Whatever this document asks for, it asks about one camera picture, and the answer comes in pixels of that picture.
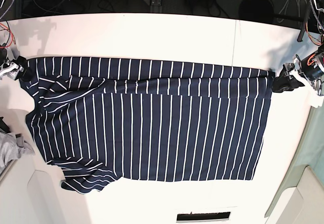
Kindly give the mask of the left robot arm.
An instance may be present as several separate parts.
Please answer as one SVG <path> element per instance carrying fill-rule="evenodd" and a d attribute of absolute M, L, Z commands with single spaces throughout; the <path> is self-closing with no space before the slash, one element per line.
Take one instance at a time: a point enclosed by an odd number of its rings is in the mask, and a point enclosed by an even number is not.
<path fill-rule="evenodd" d="M 313 17 L 316 21 L 319 38 L 310 34 L 308 23 Z M 297 88 L 307 88 L 314 98 L 323 98 L 323 0 L 307 0 L 306 12 L 301 19 L 301 29 L 297 42 L 303 41 L 304 34 L 307 34 L 310 41 L 317 46 L 317 49 L 301 59 L 294 55 L 293 61 L 284 63 L 272 84 L 273 93 L 293 91 Z"/>

